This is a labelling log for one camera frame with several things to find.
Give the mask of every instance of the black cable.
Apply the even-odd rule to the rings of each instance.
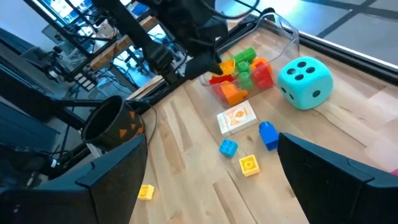
[[[240,19],[244,16],[247,16],[248,14],[250,14],[252,11],[255,10],[255,8],[257,8],[257,6],[260,3],[260,0],[256,0],[256,3],[254,3],[253,6],[250,6],[249,10],[247,12],[244,12],[242,14],[236,15],[236,16],[227,16],[224,15],[220,12],[218,12],[217,10],[213,9],[212,7],[210,7],[204,0],[198,0],[207,10],[209,10],[211,13],[213,13],[215,16],[221,17],[223,19]]]
[[[120,89],[119,87],[117,87],[117,86],[113,83],[113,81],[116,81],[116,80],[109,80],[109,81],[111,82],[112,86],[114,86],[115,88],[117,88],[119,91],[121,91],[121,92],[123,92],[123,93],[125,93],[125,94],[127,94],[127,95],[130,95],[130,94],[131,94],[131,93],[128,93],[128,92],[126,92],[126,91]]]
[[[150,107],[154,110],[154,112],[155,112],[155,126],[154,126],[153,132],[150,134],[149,139],[148,139],[148,141],[147,141],[147,144],[149,144],[150,141],[152,140],[152,138],[154,137],[155,130],[156,130],[156,127],[157,127],[157,119],[158,119],[157,110],[156,110],[150,103],[147,103],[147,102],[144,102],[144,101],[135,101],[135,100],[131,100],[131,102],[143,103],[143,104],[145,104],[145,105],[147,105],[147,106],[150,106]],[[146,129],[146,124],[145,124],[144,119],[142,119],[142,124],[145,126],[145,129]]]
[[[131,77],[130,75],[128,75],[128,73],[129,73],[129,71],[130,71],[130,69],[131,69],[131,66],[129,66],[129,68],[128,68],[127,70],[124,69],[124,68],[122,68],[122,67],[120,67],[119,65],[114,65],[114,66],[115,66],[117,69],[122,70],[122,71],[124,72],[124,76],[125,76],[125,77],[128,76],[128,79],[130,80],[130,82],[132,82],[135,86],[138,86],[137,83],[132,79],[132,77]],[[115,78],[113,78],[113,80],[116,81],[116,82],[118,82],[121,86],[127,87],[125,84],[121,83],[119,80],[117,80],[117,79],[115,79]]]
[[[163,40],[156,37],[156,35],[148,34],[149,36],[153,37],[155,40],[162,42]]]
[[[245,3],[245,2],[242,2],[242,1],[240,1],[240,0],[234,0],[234,1],[236,1],[237,3],[240,3],[240,4],[242,4],[242,5],[244,5],[244,6],[248,7],[248,8],[250,8],[250,9],[253,8],[251,5],[249,5],[249,4]],[[253,9],[253,10],[261,14],[261,11],[258,10],[257,8],[255,8],[255,9]]]
[[[46,154],[46,155],[48,155],[48,156],[53,156],[53,155],[59,154],[60,156],[58,157],[57,160],[60,160],[60,159],[61,159],[62,157],[64,157],[64,156],[68,156],[69,159],[72,158],[72,153],[71,153],[70,151],[63,151],[63,152],[62,152],[62,151],[58,151],[58,152],[47,152],[47,151],[40,150],[39,152],[40,152],[40,153],[43,153],[43,154]]]

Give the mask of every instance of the wooden table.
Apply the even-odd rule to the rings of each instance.
[[[248,45],[261,50],[271,35],[256,31],[231,52]],[[334,92],[317,108],[299,111],[273,87],[249,99],[259,120],[370,166],[398,169],[398,88],[308,48],[300,51],[331,69]],[[136,202],[131,223],[308,223],[277,152],[265,149],[258,125],[229,137],[239,148],[227,159],[218,152],[223,137],[216,120],[224,109],[198,80],[155,108],[159,120],[143,183],[155,187],[154,198]],[[144,119],[152,124],[150,134],[153,111]],[[261,173],[245,177],[239,159],[251,154]]]
[[[155,17],[147,17],[143,21],[140,22],[140,25],[146,30],[149,31],[153,27],[155,27],[158,24],[158,20]],[[101,45],[104,45],[103,41],[98,41],[98,43],[95,45],[95,51],[101,47]],[[121,52],[125,51],[128,47],[132,45],[131,39],[127,36],[124,35],[122,38],[120,38],[118,41],[116,41],[114,44],[110,45],[104,52],[102,52],[99,56],[94,58],[91,63],[90,67],[93,70],[99,70],[100,68],[104,67],[107,65],[115,56],[119,55]]]

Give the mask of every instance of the metal frame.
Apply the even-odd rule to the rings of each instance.
[[[66,25],[67,23],[62,19],[62,17],[60,17],[60,15],[58,13],[56,13],[54,11],[53,8],[51,8],[49,5],[47,5],[46,3],[43,2],[43,0],[38,0],[38,2],[46,9],[48,10],[48,12],[51,12],[51,14],[57,18],[57,21],[59,21],[62,25]]]
[[[98,57],[99,55],[101,55],[106,49],[110,48],[116,41],[117,41],[117,36],[115,35],[113,38],[100,38],[100,37],[92,37],[92,34],[90,36],[82,36],[82,35],[78,35],[78,34],[71,34],[69,33],[65,27],[70,26],[71,24],[75,24],[76,22],[78,22],[80,19],[82,19],[83,21],[85,21],[88,26],[91,26],[91,28],[95,31],[97,31],[97,29],[95,29],[94,25],[85,17],[85,13],[87,12],[87,10],[93,9],[93,5],[87,7],[83,12],[81,12],[79,9],[77,9],[71,2],[70,0],[65,0],[65,2],[72,8],[72,10],[76,11],[76,13],[78,14],[78,17],[75,18],[74,20],[72,20],[70,23],[66,24],[63,20],[62,20],[62,24],[64,25],[64,27],[61,27],[57,24],[56,21],[54,21],[46,12],[44,12],[40,6],[38,6],[35,2],[33,2],[32,0],[24,0],[34,11],[36,11],[41,17],[43,17],[52,27],[54,27],[54,29],[69,43],[71,43],[74,47],[76,47],[76,49],[81,52],[84,56],[85,59],[84,61],[82,61],[81,64],[79,64],[77,67],[75,67],[75,69],[73,71],[71,71],[69,73],[69,76],[67,77],[68,80],[73,80],[75,81],[79,86],[81,86],[83,89],[89,91],[91,90],[92,85],[88,84],[88,85],[84,85],[85,82],[81,83],[79,82],[79,79],[81,80],[89,80],[90,83],[93,83],[94,85],[96,85],[96,80],[94,79],[94,77],[92,75],[90,75],[90,73],[86,72],[86,67],[89,66],[89,64],[91,63],[91,61],[93,61],[96,57]],[[138,17],[136,19],[137,22],[140,22],[142,20],[144,20],[146,17],[149,16],[149,11],[145,12],[142,16]],[[87,40],[102,40],[102,41],[108,41],[105,45],[103,45],[100,49],[98,49],[96,52],[90,53],[89,50],[86,50],[83,47],[84,43],[79,43],[76,38],[80,38],[80,39],[85,39],[84,43]],[[138,59],[133,57],[134,59],[137,59],[137,64],[142,67],[143,71],[145,71],[146,73],[149,73],[147,71],[147,69],[145,68],[144,64]],[[114,68],[113,66],[111,66],[111,68],[115,71],[113,73],[117,73],[117,75],[121,74],[121,72],[117,69]],[[125,85],[129,86],[132,91],[136,89],[136,84],[131,82],[130,79],[123,77],[122,78],[123,81],[127,81],[127,83],[125,83]]]

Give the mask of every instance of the blue 2x2 lego brick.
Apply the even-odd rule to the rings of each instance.
[[[259,125],[259,133],[268,151],[278,148],[278,132],[268,121],[263,121]]]
[[[224,156],[228,156],[230,158],[234,157],[236,150],[238,149],[238,144],[232,140],[224,139],[224,141],[220,145],[220,153]]]

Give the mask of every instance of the metal rod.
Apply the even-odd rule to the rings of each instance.
[[[66,124],[69,124],[71,127],[73,127],[76,130],[80,130],[85,125],[85,120],[81,119],[75,113],[71,112],[66,108],[59,108],[59,109],[54,108],[54,115],[58,119],[65,122]]]
[[[71,36],[71,37],[88,39],[88,40],[102,40],[102,41],[110,41],[110,40],[112,40],[112,38],[91,37],[91,36],[83,36],[83,35],[72,34],[72,33],[68,33],[68,35]]]
[[[39,0],[39,3],[40,3],[44,8],[46,8],[46,10],[48,10],[48,12],[51,12],[51,14],[52,14],[53,16],[55,16],[59,22],[62,23],[62,25],[65,26],[65,25],[67,24],[67,23],[63,20],[63,18],[62,18],[57,12],[55,12],[54,9],[53,9],[52,7],[50,7],[48,4],[46,4],[45,2],[43,2],[43,0]]]
[[[134,54],[134,52],[133,52],[132,50],[130,50],[129,48],[126,49],[126,52],[129,54],[129,56],[127,57],[127,59],[125,59],[124,62],[130,61],[130,58],[132,58],[135,62],[137,62],[137,65],[136,65],[136,66],[140,67],[140,68],[144,71],[144,73],[145,73],[146,75],[148,75],[148,74],[149,74],[149,71],[147,70],[147,68],[145,67],[145,65],[144,65],[144,63],[143,63],[144,59],[141,59],[141,58],[137,57],[137,56]]]
[[[55,100],[54,103],[62,107],[97,107],[103,100]]]
[[[65,2],[78,14],[78,18],[83,19],[95,32],[98,32],[98,29],[94,27],[94,25],[81,13],[81,11],[76,8],[69,0],[65,0]]]
[[[112,46],[114,43],[116,42],[116,37],[112,38],[110,41],[108,41],[108,43],[106,43],[104,46],[102,46],[102,48],[98,49],[96,52],[94,52],[93,54],[90,54],[86,60],[84,62],[82,62],[79,66],[77,66],[72,72],[71,72],[71,76],[75,77],[76,75],[78,75],[79,73],[81,73],[81,71],[83,70],[83,68],[88,65],[89,63],[91,63],[92,60],[94,60],[94,58],[96,58],[97,56],[99,56],[100,54],[102,54],[102,52],[104,52],[106,49],[108,49],[110,46]]]
[[[120,1],[115,1],[103,9],[108,10],[109,15],[117,21],[116,28],[120,33],[128,35],[136,48],[144,47],[152,42],[139,20],[136,20]]]
[[[79,95],[79,92],[76,92],[75,94],[75,99],[77,99],[77,96]],[[72,113],[75,112],[75,107],[72,107],[71,109]],[[65,146],[67,144],[67,140],[68,140],[68,134],[69,134],[69,129],[70,129],[70,125],[67,124],[67,128],[65,130],[65,136],[63,137],[63,141],[62,141],[62,145],[61,145],[61,150],[60,150],[60,158],[63,155],[63,152],[65,150]]]
[[[47,13],[45,13],[36,3],[32,0],[24,0],[35,12],[37,12],[43,19],[45,19],[58,33],[60,33],[69,43],[75,46],[84,56],[89,57],[90,53],[84,49],[74,38],[68,36],[68,33],[60,27]]]
[[[84,14],[86,11],[91,10],[93,7],[94,7],[93,5],[88,6],[88,8],[86,8],[85,10],[83,10],[83,12],[81,12],[81,13]],[[74,24],[74,23],[77,22],[79,19],[80,19],[79,17],[76,17],[76,18],[74,18],[72,21],[70,21],[69,24]]]

